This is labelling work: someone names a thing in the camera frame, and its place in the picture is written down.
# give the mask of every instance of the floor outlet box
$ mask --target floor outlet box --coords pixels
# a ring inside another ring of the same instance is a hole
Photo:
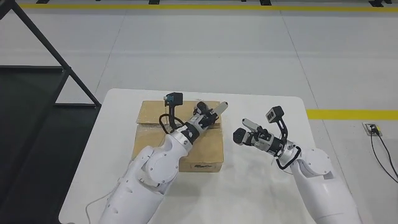
[[[363,128],[365,129],[365,132],[368,136],[373,136],[373,137],[377,137],[376,133],[371,133],[371,125],[374,124],[377,128],[377,130],[379,130],[380,133],[380,137],[383,136],[383,134],[381,133],[380,127],[376,124],[376,123],[365,123],[363,122]]]

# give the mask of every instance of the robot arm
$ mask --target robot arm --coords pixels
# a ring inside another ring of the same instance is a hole
[[[361,219],[353,197],[335,172],[329,156],[321,149],[301,150],[287,140],[287,128],[282,120],[284,112],[276,106],[266,114],[270,123],[278,123],[281,139],[267,129],[243,119],[250,132],[239,128],[234,142],[254,146],[277,158],[280,169],[290,166],[303,202],[317,224],[360,224]]]
[[[147,146],[130,162],[108,199],[99,223],[148,223],[176,178],[180,158],[188,155],[195,140],[227,107],[227,102],[222,102],[217,108],[210,109],[204,102],[199,102],[191,119],[181,127],[170,118],[174,131],[165,135],[162,146]]]

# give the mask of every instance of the floor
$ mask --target floor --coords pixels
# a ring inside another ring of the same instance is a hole
[[[34,0],[17,0],[22,3]],[[50,4],[94,4],[51,0]],[[103,0],[99,4],[147,4]],[[242,4],[162,0],[161,4]],[[249,0],[248,4],[258,4]],[[366,0],[272,0],[273,5],[364,6]],[[398,109],[398,13],[26,9],[100,101],[111,88],[298,96],[307,109]],[[1,65],[57,65],[9,13]],[[89,103],[67,82],[58,102]],[[398,187],[379,167],[362,122],[310,120],[353,194],[363,223],[396,223]],[[377,121],[398,164],[396,121]],[[381,144],[376,152],[387,164]]]

